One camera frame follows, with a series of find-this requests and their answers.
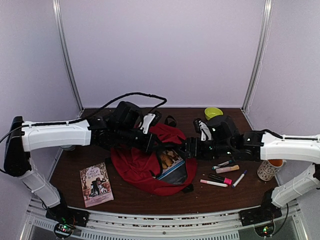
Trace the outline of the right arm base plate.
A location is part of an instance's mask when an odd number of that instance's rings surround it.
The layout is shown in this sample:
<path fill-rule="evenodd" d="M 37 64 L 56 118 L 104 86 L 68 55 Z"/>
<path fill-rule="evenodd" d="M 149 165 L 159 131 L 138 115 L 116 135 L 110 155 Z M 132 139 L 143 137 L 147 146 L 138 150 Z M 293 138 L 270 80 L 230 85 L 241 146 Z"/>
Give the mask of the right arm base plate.
<path fill-rule="evenodd" d="M 272 221 L 281 216 L 282 211 L 280 209 L 262 209 L 260 207 L 241 210 L 239 212 L 240 221 L 243 227 Z"/>

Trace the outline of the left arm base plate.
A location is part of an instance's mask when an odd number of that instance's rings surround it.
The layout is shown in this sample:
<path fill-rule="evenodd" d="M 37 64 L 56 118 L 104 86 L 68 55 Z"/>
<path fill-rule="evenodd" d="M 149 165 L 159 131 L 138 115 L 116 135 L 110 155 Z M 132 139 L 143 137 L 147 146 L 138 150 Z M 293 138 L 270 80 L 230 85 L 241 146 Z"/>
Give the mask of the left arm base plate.
<path fill-rule="evenodd" d="M 67 208 L 67 211 L 55 213 L 52 209 L 46 211 L 45 217 L 55 220 L 61 224 L 68 224 L 70 226 L 86 227 L 89 220 L 90 213 L 85 210 L 74 208 Z"/>

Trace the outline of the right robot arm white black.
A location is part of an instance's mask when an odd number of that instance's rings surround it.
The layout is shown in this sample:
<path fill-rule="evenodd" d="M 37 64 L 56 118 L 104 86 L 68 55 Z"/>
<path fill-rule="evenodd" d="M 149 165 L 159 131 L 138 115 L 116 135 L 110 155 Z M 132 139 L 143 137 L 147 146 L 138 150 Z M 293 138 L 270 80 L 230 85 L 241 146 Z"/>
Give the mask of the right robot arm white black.
<path fill-rule="evenodd" d="M 218 115 L 207 122 L 193 122 L 200 137 L 189 137 L 182 148 L 187 158 L 201 160 L 231 156 L 236 161 L 307 161 L 310 166 L 287 183 L 265 193 L 256 210 L 259 220 L 268 220 L 276 209 L 320 186 L 320 136 L 280 135 L 269 129 L 239 133 L 232 118 Z"/>

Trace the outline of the dog book Why Dogs Bark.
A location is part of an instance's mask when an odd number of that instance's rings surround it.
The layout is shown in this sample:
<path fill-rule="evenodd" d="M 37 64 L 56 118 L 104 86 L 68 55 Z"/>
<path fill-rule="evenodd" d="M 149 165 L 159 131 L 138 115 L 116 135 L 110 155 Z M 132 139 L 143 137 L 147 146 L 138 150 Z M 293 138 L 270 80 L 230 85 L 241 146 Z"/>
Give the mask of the dog book Why Dogs Bark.
<path fill-rule="evenodd" d="M 161 174 L 156 177 L 158 180 L 165 178 L 185 164 L 185 160 L 173 149 L 164 150 L 158 158 L 161 166 Z"/>

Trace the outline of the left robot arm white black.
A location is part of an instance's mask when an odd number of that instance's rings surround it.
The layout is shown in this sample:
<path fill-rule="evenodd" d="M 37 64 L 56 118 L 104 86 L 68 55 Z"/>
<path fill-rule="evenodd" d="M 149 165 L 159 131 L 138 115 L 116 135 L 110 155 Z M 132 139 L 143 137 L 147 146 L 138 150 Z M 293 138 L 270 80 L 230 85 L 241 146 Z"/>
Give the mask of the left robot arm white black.
<path fill-rule="evenodd" d="M 153 150 L 158 138 L 150 133 L 161 114 L 150 111 L 143 115 L 141 109 L 128 101 L 121 101 L 109 115 L 56 122 L 24 121 L 16 116 L 10 131 L 3 137 L 5 143 L 4 172 L 19 178 L 37 195 L 61 222 L 72 218 L 63 194 L 51 185 L 32 164 L 31 151 L 50 147 L 95 145 L 110 149 L 117 145 L 134 147 L 144 152 Z"/>

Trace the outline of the red backpack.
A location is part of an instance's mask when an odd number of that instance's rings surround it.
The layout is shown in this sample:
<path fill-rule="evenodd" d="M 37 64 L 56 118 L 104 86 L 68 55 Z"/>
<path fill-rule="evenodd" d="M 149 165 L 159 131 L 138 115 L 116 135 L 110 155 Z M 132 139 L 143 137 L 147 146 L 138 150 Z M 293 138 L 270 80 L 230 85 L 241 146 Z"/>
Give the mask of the red backpack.
<path fill-rule="evenodd" d="M 117 147 L 110 150 L 110 161 L 121 178 L 140 190 L 158 196 L 170 196 L 178 192 L 193 192 L 193 179 L 197 172 L 197 160 L 186 158 L 178 151 L 178 145 L 185 139 L 185 134 L 177 128 L 176 119 L 168 115 L 164 123 L 157 123 L 150 132 L 155 134 L 165 144 L 152 153 L 146 153 L 137 148 Z M 159 155 L 164 150 L 175 150 L 185 160 L 185 164 L 162 179 L 157 179 L 162 167 Z"/>

